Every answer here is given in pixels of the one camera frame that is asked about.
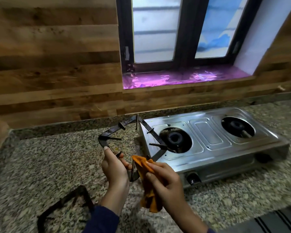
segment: window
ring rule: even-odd
[[[117,0],[123,73],[233,64],[262,0]]]

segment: purple reflective sheet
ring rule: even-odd
[[[201,83],[250,76],[235,66],[202,66],[179,71],[123,74],[123,88],[144,88],[163,85]]]

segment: orange cloth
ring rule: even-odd
[[[154,170],[147,165],[145,157],[133,155],[132,159],[135,161],[145,191],[143,199],[140,201],[141,207],[149,208],[149,211],[154,213],[161,211],[163,208],[162,200],[157,193],[154,192],[152,183],[145,177],[145,175],[147,172],[153,173],[159,181],[163,183],[162,178],[156,175]]]

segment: white wall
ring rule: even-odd
[[[291,0],[263,0],[234,65],[252,75],[290,11]]]

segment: speckled countertop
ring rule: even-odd
[[[256,119],[291,141],[291,101],[244,107]],[[138,132],[128,125],[116,143],[128,159],[140,152]],[[0,232],[37,232],[37,216],[78,185],[93,201],[107,190],[101,171],[98,135],[106,128],[21,140],[0,174]],[[180,232],[163,209],[158,214],[139,208],[139,181],[131,184],[118,232]],[[185,190],[190,206],[214,229],[291,205],[291,156],[271,169],[260,169]],[[81,232],[86,209],[68,205],[54,214],[48,231]]]

